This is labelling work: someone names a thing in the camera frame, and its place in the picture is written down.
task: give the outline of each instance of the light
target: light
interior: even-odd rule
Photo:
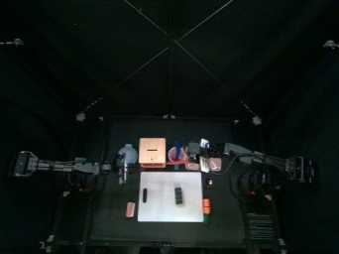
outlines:
[[[24,46],[26,44],[22,39],[15,39],[14,42],[0,42],[0,45]]]
[[[325,43],[323,47],[325,47],[325,48],[333,48],[333,50],[334,50],[335,48],[339,48],[339,45],[335,44],[335,42],[330,40],[330,41],[327,41],[327,42]]]

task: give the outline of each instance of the metal rod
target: metal rod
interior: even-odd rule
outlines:
[[[127,1],[123,0],[131,7],[132,9],[146,18],[146,20],[163,32],[166,36],[169,36],[169,33],[155,24],[155,22],[142,13],[142,11]]]
[[[249,105],[237,97],[237,93],[234,92],[234,90],[231,89],[231,87],[229,85],[226,85],[219,78],[214,75],[214,73],[209,70],[209,68],[199,62],[199,60],[194,57],[194,55],[189,52],[189,50],[182,46],[182,44],[179,44],[178,41],[175,41],[175,44],[181,47],[181,49],[187,53],[187,55],[193,58],[193,60],[197,62],[197,64],[206,70],[206,72],[210,74],[210,76],[214,78],[214,80],[218,82],[218,84],[222,87],[226,87],[230,92],[233,93],[234,98],[239,101],[239,103],[242,104],[242,106],[247,109],[247,111],[251,113],[253,116],[257,116],[255,112],[251,110],[251,108],[249,107]]]
[[[178,40],[181,42],[231,3],[234,0],[229,1]]]

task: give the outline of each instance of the white object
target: white object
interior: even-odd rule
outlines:
[[[178,186],[183,191],[183,204],[177,204],[175,200]],[[202,173],[142,172],[138,221],[203,222],[203,219]]]
[[[253,123],[254,123],[254,125],[262,124],[262,118],[259,118],[258,116],[255,116],[255,117],[253,118]]]
[[[210,172],[210,163],[209,159],[201,156],[201,171],[205,173]]]
[[[80,122],[86,121],[86,114],[84,113],[78,114],[78,121],[80,121]]]
[[[136,163],[138,153],[131,144],[126,144],[124,147],[119,150],[118,154],[124,156],[124,167],[127,167],[130,163]]]
[[[201,147],[202,148],[210,148],[210,141],[207,139],[201,140]]]

